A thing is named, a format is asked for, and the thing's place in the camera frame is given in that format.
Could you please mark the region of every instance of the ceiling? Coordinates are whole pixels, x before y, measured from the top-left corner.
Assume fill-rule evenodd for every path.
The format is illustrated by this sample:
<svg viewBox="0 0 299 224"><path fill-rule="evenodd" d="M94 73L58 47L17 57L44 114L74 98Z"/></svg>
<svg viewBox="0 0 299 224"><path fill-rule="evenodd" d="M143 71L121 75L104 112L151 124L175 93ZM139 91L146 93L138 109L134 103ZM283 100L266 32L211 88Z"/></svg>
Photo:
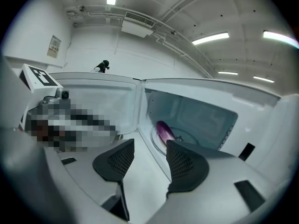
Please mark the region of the ceiling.
<svg viewBox="0 0 299 224"><path fill-rule="evenodd" d="M204 75L266 89L279 95L299 92L298 49L263 38L268 30L293 37L292 30L271 0L61 0L64 10L78 26L105 23L119 26L128 9L156 21L154 33L192 57ZM191 41L228 32L230 38L194 46ZM238 72L238 76L218 74ZM259 76L274 80L267 83Z"/></svg>

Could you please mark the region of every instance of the black gripper pad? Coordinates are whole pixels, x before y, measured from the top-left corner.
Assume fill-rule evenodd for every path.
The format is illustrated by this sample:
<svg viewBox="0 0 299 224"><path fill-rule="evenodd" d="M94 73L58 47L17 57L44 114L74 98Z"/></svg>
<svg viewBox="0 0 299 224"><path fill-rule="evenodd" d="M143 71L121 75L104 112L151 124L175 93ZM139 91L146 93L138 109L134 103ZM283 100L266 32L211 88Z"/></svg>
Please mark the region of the black gripper pad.
<svg viewBox="0 0 299 224"><path fill-rule="evenodd" d="M168 194L174 192L189 192L199 186L209 173L206 159L173 140L167 140L166 159L171 172L171 184Z"/></svg>
<svg viewBox="0 0 299 224"><path fill-rule="evenodd" d="M121 183L134 159L134 139L129 139L93 160L94 170L106 181Z"/></svg>

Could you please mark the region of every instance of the vent grille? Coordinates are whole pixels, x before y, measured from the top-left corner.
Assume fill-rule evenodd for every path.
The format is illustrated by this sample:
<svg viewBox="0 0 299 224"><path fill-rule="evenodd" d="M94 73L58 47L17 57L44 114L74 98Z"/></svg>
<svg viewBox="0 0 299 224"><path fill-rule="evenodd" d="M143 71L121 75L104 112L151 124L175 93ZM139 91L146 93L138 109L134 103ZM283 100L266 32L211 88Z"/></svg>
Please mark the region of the vent grille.
<svg viewBox="0 0 299 224"><path fill-rule="evenodd" d="M228 139L230 133L232 132L234 126L235 126L235 122L232 124L232 126L230 127L230 129L229 129L228 132L226 133L226 135L225 135L224 139L222 140L222 143L220 144L218 150L222 148L222 146L224 145L224 143L225 143L226 140Z"/></svg>
<svg viewBox="0 0 299 224"><path fill-rule="evenodd" d="M122 175L127 173L134 159L134 144L126 146L109 157L108 164L112 169Z"/></svg>
<svg viewBox="0 0 299 224"><path fill-rule="evenodd" d="M151 21L147 18L141 17L139 15L129 13L129 12L126 13L125 18L129 18L129 19L141 22L141 23L146 24L146 25L151 26L151 27L153 27L155 25L155 23L153 21Z"/></svg>
<svg viewBox="0 0 299 224"><path fill-rule="evenodd" d="M192 159L172 146L167 146L167 161L172 180L188 175L194 168Z"/></svg>
<svg viewBox="0 0 299 224"><path fill-rule="evenodd" d="M145 93L152 93L153 91L156 92L156 90L151 90L151 89L146 89L146 88L144 89Z"/></svg>

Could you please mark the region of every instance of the white wall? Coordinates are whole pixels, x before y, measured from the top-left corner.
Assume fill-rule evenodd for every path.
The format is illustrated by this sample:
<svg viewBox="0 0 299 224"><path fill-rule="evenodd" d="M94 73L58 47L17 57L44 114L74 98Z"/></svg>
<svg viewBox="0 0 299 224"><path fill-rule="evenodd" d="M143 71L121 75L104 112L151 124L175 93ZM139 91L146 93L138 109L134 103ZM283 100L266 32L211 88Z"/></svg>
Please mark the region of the white wall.
<svg viewBox="0 0 299 224"><path fill-rule="evenodd" d="M225 71L236 72L235 68L233 66L231 66L231 67L232 67L231 69L225 69ZM276 75L274 83L254 79L253 76L256 76L257 74L259 74L259 73L257 73L256 68L244 67L244 69L242 69L242 70L239 69L237 72L238 72L237 76L228 75L228 74L216 74L216 76L214 78L219 79L219 80L227 80L227 81L237 82L237 83L244 84L244 85L249 85L252 87L256 87L258 89L263 89L265 91L268 91L268 92L271 92L274 94L278 94L280 96L285 94L285 88L286 88L285 82L284 82L283 76L281 74L279 74L279 72L275 72L275 71L271 72L272 74Z"/></svg>
<svg viewBox="0 0 299 224"><path fill-rule="evenodd" d="M282 97L269 119L257 155L256 169L275 184L292 178L299 164L299 95Z"/></svg>
<svg viewBox="0 0 299 224"><path fill-rule="evenodd" d="M202 77L199 71L152 37L123 33L120 28L76 28L67 51L65 72L90 72L103 60L107 74L138 79Z"/></svg>
<svg viewBox="0 0 299 224"><path fill-rule="evenodd" d="M71 42L71 28L59 0L29 0L7 31L1 52L13 58L15 71L22 63L59 71ZM57 58L47 56L53 35L61 40Z"/></svg>

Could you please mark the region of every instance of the purple object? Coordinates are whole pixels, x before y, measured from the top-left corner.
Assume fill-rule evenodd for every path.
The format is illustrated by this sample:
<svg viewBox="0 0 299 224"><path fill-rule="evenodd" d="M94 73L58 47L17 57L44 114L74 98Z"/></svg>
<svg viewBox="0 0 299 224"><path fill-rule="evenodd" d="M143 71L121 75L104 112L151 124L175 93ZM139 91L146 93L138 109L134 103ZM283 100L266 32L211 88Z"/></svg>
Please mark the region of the purple object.
<svg viewBox="0 0 299 224"><path fill-rule="evenodd" d="M156 129L160 136L160 138L163 140L163 142L166 145L167 140L175 140L174 134L169 128L169 126L164 121L158 121L156 123Z"/></svg>

